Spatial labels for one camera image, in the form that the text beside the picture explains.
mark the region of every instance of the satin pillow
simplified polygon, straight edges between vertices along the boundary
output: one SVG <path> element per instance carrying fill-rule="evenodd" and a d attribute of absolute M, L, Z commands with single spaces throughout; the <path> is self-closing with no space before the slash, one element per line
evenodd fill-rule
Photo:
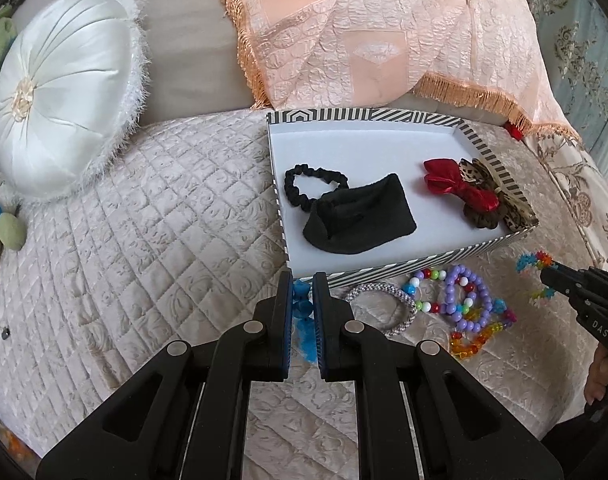
<path fill-rule="evenodd" d="M 0 171 L 25 200 L 67 196 L 101 173 L 143 107 L 136 0 L 57 0 L 0 71 Z"/>

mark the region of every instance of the bed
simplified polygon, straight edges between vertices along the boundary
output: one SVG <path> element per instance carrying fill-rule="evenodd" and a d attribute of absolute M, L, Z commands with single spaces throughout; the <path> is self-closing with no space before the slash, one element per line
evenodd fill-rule
<path fill-rule="evenodd" d="M 27 0 L 18 26 L 48 1 Z M 0 255 L 0 421 L 39 456 L 169 341 L 199 344 L 250 319 L 285 262 L 265 110 L 249 109 L 219 0 L 148 1 L 153 84 L 143 127 L 83 193 L 22 206 L 27 243 Z M 567 137 L 522 143 L 497 126 L 505 118 L 482 110 L 411 95 L 394 106 L 470 120 L 540 219 L 528 238 L 462 263 L 519 318 L 464 365 L 543 436 L 581 409 L 595 343 L 562 298 L 530 301 L 536 277 L 517 275 L 515 261 L 545 249 L 571 267 L 608 269 L 608 184 Z M 0 202 L 15 206 L 1 180 Z M 374 326 L 402 315 L 374 294 L 354 311 Z M 449 327 L 419 314 L 399 337 L 447 345 Z M 357 478 L 354 402 L 350 383 L 325 384 L 293 351 L 288 381 L 253 386 L 244 477 Z"/>

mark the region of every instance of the black fabric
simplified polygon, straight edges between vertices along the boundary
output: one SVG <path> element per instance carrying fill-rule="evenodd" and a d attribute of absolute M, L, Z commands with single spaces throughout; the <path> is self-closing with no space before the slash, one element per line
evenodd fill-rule
<path fill-rule="evenodd" d="M 542 439 L 567 480 L 608 480 L 608 416 L 591 422 L 583 413 L 557 424 Z"/>
<path fill-rule="evenodd" d="M 295 186 L 295 177 L 301 174 L 320 178 L 327 184 L 336 182 L 338 184 L 337 189 L 348 189 L 348 179 L 339 171 L 329 171 L 324 168 L 314 170 L 313 168 L 309 168 L 308 164 L 296 165 L 295 168 L 288 170 L 284 176 L 284 192 L 286 193 L 286 198 L 289 199 L 290 205 L 300 207 L 306 213 L 310 213 L 317 199 L 309 198 L 305 194 L 300 193 L 299 188 Z"/>
<path fill-rule="evenodd" d="M 336 189 L 316 200 L 304 238 L 322 251 L 357 254 L 417 229 L 399 177 L 352 189 Z"/>

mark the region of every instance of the floral patterned cloth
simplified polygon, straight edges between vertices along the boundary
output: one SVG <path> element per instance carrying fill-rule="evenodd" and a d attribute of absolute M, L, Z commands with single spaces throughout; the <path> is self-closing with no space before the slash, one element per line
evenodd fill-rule
<path fill-rule="evenodd" d="M 595 0 L 528 0 L 554 97 L 608 181 L 608 19 Z"/>
<path fill-rule="evenodd" d="M 419 97 L 576 137 L 555 101 L 526 0 L 224 0 L 256 105 Z"/>
<path fill-rule="evenodd" d="M 578 142 L 559 135 L 524 142 L 565 198 L 594 265 L 608 270 L 608 183 L 595 161 Z"/>

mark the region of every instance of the blue floral fabric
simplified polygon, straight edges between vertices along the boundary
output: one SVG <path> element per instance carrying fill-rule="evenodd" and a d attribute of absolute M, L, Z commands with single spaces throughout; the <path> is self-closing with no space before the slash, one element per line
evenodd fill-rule
<path fill-rule="evenodd" d="M 608 19 L 595 0 L 528 0 L 552 92 L 608 181 Z"/>

